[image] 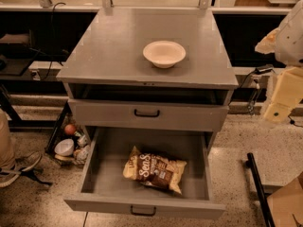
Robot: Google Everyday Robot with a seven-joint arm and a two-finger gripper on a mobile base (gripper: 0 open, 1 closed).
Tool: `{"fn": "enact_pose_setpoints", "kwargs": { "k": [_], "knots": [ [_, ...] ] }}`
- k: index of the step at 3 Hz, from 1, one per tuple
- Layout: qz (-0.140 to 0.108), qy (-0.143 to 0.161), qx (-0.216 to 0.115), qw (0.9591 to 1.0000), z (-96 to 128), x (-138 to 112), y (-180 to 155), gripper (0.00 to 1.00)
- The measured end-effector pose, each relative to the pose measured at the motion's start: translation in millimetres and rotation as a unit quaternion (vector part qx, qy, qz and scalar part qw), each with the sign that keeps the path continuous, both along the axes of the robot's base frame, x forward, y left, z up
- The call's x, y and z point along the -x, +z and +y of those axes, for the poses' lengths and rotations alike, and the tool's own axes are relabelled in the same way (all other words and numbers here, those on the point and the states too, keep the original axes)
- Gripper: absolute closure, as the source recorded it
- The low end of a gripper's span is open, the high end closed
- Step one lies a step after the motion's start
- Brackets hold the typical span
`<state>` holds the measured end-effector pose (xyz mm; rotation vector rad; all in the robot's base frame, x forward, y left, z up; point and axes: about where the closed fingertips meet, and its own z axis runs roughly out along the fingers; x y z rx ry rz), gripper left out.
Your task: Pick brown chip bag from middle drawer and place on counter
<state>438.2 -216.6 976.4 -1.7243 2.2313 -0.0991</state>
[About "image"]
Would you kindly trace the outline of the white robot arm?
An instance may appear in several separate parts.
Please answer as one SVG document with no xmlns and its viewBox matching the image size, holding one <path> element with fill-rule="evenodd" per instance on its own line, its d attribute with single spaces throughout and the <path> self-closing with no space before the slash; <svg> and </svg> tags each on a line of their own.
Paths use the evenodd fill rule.
<svg viewBox="0 0 303 227">
<path fill-rule="evenodd" d="M 276 60 L 285 65 L 263 111 L 266 121 L 280 123 L 303 99 L 303 0 L 255 46 L 255 51 L 274 53 Z"/>
</svg>

